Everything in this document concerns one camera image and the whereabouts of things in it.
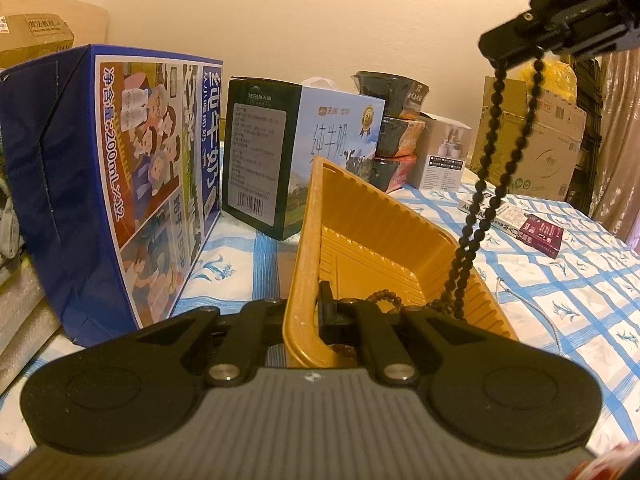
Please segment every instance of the cardboard box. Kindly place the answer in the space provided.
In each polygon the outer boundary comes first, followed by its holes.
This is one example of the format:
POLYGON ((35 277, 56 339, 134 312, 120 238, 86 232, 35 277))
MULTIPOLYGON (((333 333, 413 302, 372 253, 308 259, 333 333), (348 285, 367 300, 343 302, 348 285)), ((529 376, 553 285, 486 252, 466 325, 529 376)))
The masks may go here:
POLYGON ((168 317, 220 214, 222 63, 89 45, 2 75, 15 209, 66 334, 168 317))
MULTIPOLYGON (((480 169, 480 158, 484 155, 485 137, 489 131, 494 81, 494 78, 487 77, 484 82, 482 117, 471 160, 471 170, 475 173, 480 169)), ((505 83, 500 130, 487 179, 496 186, 500 184, 506 163, 511 160, 511 152, 524 126, 529 100, 524 81, 507 79, 505 83)), ((529 145, 511 179, 509 192, 564 200, 580 152, 585 122, 583 110, 544 89, 529 145)))
MULTIPOLYGON (((484 218, 484 212, 489 206, 489 200, 493 195, 484 192, 484 202, 480 207, 478 218, 484 218)), ((471 194, 464 194, 458 204, 458 209, 469 213, 472 204, 471 194)), ((539 250, 550 258, 557 258, 562 245, 564 229, 551 222, 547 222, 535 215, 525 213, 519 207, 503 202, 495 212, 492 226, 504 231, 508 235, 520 240, 529 247, 539 250)))
POLYGON ((324 156, 367 181, 384 107, 375 97, 233 78, 222 209, 277 240, 299 232, 313 158, 324 156))
POLYGON ((73 33, 56 14, 0 16, 0 70, 73 44, 73 33))
POLYGON ((417 161, 407 182, 417 189, 457 191, 471 143, 471 128, 453 119, 420 114, 424 130, 415 148, 417 161))

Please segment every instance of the beige fabric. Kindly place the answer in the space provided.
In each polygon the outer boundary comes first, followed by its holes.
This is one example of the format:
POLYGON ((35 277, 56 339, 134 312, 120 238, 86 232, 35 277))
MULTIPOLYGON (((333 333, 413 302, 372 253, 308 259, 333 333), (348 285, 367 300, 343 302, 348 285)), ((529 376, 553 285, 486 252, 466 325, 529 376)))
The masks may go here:
POLYGON ((109 15, 101 7, 77 0, 0 0, 0 16, 28 12, 60 16, 74 34, 74 46, 106 42, 109 15))
POLYGON ((626 240, 640 211, 640 49, 603 58, 602 145, 591 218, 626 240))

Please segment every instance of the blue and white checkered tablecloth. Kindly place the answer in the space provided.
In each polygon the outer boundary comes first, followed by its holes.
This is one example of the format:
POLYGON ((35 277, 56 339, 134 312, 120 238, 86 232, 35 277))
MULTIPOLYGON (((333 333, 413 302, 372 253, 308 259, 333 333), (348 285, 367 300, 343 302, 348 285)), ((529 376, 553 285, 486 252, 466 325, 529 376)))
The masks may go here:
MULTIPOLYGON (((463 184, 460 191, 473 192, 473 187, 463 184)), ((465 217, 457 209, 458 195, 410 187, 392 195, 458 236, 465 217)), ((553 260, 492 229, 482 242, 476 269, 490 290, 500 277, 510 290, 541 307, 559 329, 564 355, 597 378, 604 407, 591 449, 601 453, 620 441, 638 440, 640 257, 566 203, 519 196, 508 200, 565 228, 562 250, 553 260)), ((277 242, 223 215, 174 315, 205 304, 228 314, 252 299, 286 297, 297 246, 297 236, 277 242)), ((503 288, 498 300, 523 342, 558 352, 552 328, 540 313, 503 288)), ((26 377, 76 349, 64 336, 54 336, 0 397, 0 471, 34 446, 18 405, 26 377)))

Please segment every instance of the yellow plastic tray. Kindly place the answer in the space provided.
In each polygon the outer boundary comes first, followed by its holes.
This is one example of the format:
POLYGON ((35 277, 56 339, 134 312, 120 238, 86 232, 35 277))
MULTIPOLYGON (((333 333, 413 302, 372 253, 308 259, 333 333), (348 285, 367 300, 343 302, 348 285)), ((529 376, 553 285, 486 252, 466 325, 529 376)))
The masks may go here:
MULTIPOLYGON (((335 298, 367 298, 388 288, 404 304, 439 298, 458 246, 445 230, 325 158, 313 163, 300 245, 282 325, 291 367, 351 367, 318 335, 319 280, 335 298)), ((392 305, 378 303, 383 311, 392 305)), ((478 276, 471 273, 465 318, 478 328, 517 340, 478 276)))

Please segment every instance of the beige wall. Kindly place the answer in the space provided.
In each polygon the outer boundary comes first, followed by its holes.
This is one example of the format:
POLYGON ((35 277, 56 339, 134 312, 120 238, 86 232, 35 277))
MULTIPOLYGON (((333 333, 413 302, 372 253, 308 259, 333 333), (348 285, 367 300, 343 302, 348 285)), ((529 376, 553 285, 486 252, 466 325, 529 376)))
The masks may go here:
POLYGON ((226 79, 313 75, 353 90, 357 70, 416 78, 425 110, 477 127, 479 35, 529 0, 86 0, 110 13, 111 43, 219 57, 226 79))

